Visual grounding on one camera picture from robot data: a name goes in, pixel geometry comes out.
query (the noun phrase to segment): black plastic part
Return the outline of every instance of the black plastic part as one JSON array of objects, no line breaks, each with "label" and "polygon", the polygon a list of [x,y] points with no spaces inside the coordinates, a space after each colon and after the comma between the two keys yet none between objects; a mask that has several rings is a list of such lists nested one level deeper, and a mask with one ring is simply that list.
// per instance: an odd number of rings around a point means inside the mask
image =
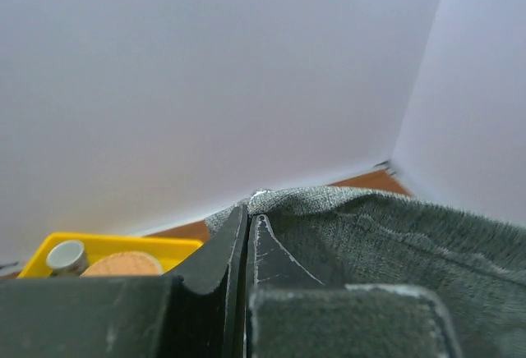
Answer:
[{"label": "black plastic part", "polygon": [[54,278],[0,282],[0,356],[165,357],[170,278]]},{"label": "black plastic part", "polygon": [[177,356],[242,356],[247,217],[247,206],[234,208],[208,243],[167,273],[182,279],[171,325]]},{"label": "black plastic part", "polygon": [[251,221],[245,283],[245,296],[248,297],[246,302],[247,357],[252,356],[256,347],[256,341],[252,337],[255,308],[252,307],[253,302],[251,302],[256,289],[323,287],[323,283],[306,271],[281,245],[272,231],[268,217],[264,214],[254,216]]}]

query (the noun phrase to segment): gray fabric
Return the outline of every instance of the gray fabric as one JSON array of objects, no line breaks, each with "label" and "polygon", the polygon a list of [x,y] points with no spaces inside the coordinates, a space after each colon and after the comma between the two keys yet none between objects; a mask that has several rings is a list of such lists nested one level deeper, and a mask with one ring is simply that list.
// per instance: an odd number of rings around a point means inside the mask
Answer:
[{"label": "gray fabric", "polygon": [[[325,284],[428,288],[466,356],[526,356],[525,229],[375,190],[266,191],[245,202]],[[212,234],[228,213],[206,219]]]},{"label": "gray fabric", "polygon": [[445,308],[423,288],[263,288],[250,305],[258,358],[460,356]]}]

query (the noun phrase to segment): white scratch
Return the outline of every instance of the white scratch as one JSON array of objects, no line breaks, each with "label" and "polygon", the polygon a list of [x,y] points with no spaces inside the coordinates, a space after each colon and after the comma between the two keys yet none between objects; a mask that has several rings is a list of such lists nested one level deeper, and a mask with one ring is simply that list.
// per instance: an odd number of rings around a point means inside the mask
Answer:
[{"label": "white scratch", "polygon": [[393,292],[402,296],[411,296],[413,298],[422,298],[424,296],[423,289],[404,284],[345,284],[345,289],[348,291],[383,290],[387,292]]},{"label": "white scratch", "polygon": [[319,280],[318,278],[316,278],[312,273],[310,273],[308,270],[306,270],[303,265],[301,265],[297,259],[294,258],[294,256],[292,254],[290,254],[290,251],[288,251],[287,249],[284,248],[284,246],[281,244],[281,242],[276,238],[276,236],[274,235],[274,232],[272,231],[272,228],[270,228],[270,222],[269,222],[269,219],[265,217],[265,227],[267,229],[267,231],[269,232],[269,234],[272,236],[272,239],[275,240],[275,242],[278,244],[278,246],[281,248],[281,250],[283,250],[285,253],[287,253],[288,255],[288,258],[293,261],[297,266],[299,266],[301,269],[303,269],[305,271],[306,274],[308,274],[311,278],[313,278],[314,280],[316,280],[317,282],[319,282],[322,286],[324,286],[325,284]]},{"label": "white scratch", "polygon": [[117,332],[113,328],[113,325],[108,326],[108,331],[106,332],[106,352],[111,352],[113,345],[117,341]]},{"label": "white scratch", "polygon": [[274,276],[270,276],[269,278],[263,278],[261,280],[258,280],[258,282],[266,282],[267,280],[271,280],[271,278],[277,278],[279,275],[276,274]]},{"label": "white scratch", "polygon": [[257,257],[258,257],[258,258],[259,258],[259,257],[264,257],[265,255],[270,254],[272,251],[274,251],[274,249],[270,249],[270,250],[268,250],[266,253],[263,253],[263,254],[258,254]]}]

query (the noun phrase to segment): wooden floor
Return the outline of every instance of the wooden floor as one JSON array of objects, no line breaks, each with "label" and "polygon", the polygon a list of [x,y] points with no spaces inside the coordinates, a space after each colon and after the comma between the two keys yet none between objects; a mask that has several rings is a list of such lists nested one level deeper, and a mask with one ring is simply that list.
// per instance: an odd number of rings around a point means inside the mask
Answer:
[{"label": "wooden floor", "polygon": [[[360,188],[373,188],[376,190],[385,190],[390,192],[396,192],[404,195],[411,195],[403,188],[393,177],[386,171],[376,171],[353,177],[348,180],[339,181],[332,186],[339,187],[360,187]],[[154,233],[151,236],[159,237],[181,237],[199,239],[200,241],[208,241],[210,234],[206,228],[204,221],[198,221],[196,223],[187,224],[181,227],[175,227],[166,231]]]}]

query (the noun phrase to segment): yellow container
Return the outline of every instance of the yellow container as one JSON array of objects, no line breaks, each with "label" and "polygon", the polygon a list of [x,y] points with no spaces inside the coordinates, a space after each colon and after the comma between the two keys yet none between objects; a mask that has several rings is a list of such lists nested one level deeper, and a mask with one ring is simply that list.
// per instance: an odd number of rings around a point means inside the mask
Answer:
[{"label": "yellow container", "polygon": [[62,241],[76,239],[84,243],[90,264],[99,259],[121,251],[144,251],[153,255],[168,272],[179,265],[191,253],[203,246],[194,239],[170,239],[165,237],[129,237],[111,235],[92,235],[89,233],[55,232],[46,237],[39,249],[21,271],[18,278],[46,278],[51,269],[46,265],[49,251]]}]

